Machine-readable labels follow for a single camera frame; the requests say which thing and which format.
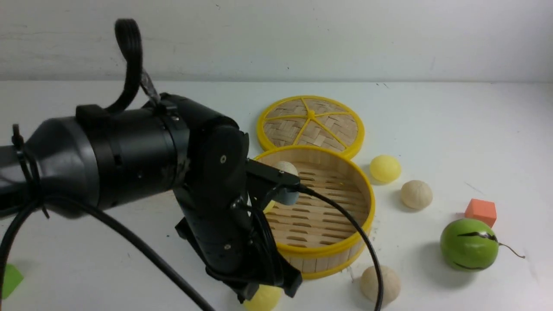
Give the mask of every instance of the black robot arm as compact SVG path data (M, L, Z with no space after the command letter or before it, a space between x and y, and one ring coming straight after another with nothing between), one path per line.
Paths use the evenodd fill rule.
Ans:
M232 288L240 302L251 299L260 284L281 287L290 297L301 285L301 273L279 254L263 214L271 200L291 204L299 191L348 217L378 267L363 229L339 205L301 186L297 176L247 158L248 135L233 119L182 96L158 95L142 69L140 34L133 20L118 20L116 36L127 60L127 77L114 104L106 109L78 106L73 117L43 122L26 143L14 126L13 145L0 146L0 216L18 213L0 245L0 278L18 228L42 198L73 202L74 208L60 210L66 216L86 211L108 219L101 210L169 190L184 213L177 232L203 260L207 274ZM140 87L150 100L140 109L126 110ZM122 227L113 219L108 222ZM131 235L126 228L117 231ZM144 245L138 240L133 244ZM164 273L174 276L165 268ZM379 269L377 276L381 302ZM188 288L179 278L172 279ZM197 294L185 292L200 305Z

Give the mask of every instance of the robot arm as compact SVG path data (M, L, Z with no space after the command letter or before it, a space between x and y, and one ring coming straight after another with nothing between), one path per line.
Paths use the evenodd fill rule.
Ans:
M44 196L105 209L172 190L185 216L176 229L211 277L240 301L251 299L259 284L293 297L301 274L278 253L262 210L299 178L248 159L248 145L234 120L161 94L155 107L116 115L79 106L75 117L40 125L23 153L36 163ZM16 204L26 191L16 149L0 147L0 195Z

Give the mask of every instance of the white table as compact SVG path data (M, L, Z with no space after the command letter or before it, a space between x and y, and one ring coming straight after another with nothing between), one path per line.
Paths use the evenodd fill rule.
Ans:
M270 103L314 94L353 108L367 135L353 159L366 169L374 156L396 156L399 180L374 186L371 235L380 262L395 269L402 292L387 310L553 309L553 85L439 83L208 83L159 82L160 91L188 96L234 118L251 134L250 156L261 152L254 125ZM11 124L28 138L50 117L74 114L84 103L110 104L122 82L0 82L0 144ZM140 95L135 106L144 102ZM434 202L421 212L399 203L404 182L421 179ZM478 273L442 263L443 228L471 198L496 203L502 247L495 264ZM212 280L174 230L182 217L170 193L109 211L134 230L217 310L242 310L235 295ZM10 219L0 221L2 232ZM24 224L9 261L25 280L4 310L196 310L191 300L129 243L91 217L67 220L37 212ZM371 266L365 252L349 269L307 281L277 310L362 310L352 280Z

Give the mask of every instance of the steamer basket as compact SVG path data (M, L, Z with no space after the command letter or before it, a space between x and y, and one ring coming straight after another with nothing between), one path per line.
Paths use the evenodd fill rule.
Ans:
M277 101L257 121L257 137L265 151L317 146L351 159L361 149L364 135L363 122L353 110L338 101L313 95Z
M361 169L343 155L314 146L288 146L267 151L256 160L267 165L291 162L303 184L335 200L369 231L374 218L373 190ZM339 211L304 194L293 206L275 203L266 216L279 252L304 279L343 270L365 247Z

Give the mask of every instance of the orange cube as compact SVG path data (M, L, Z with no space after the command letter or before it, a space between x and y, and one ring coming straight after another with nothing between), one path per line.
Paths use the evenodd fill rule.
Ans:
M483 221L491 228L497 219L497 214L495 213L495 203L471 199L471 202L468 203L467 210L465 211L465 217Z

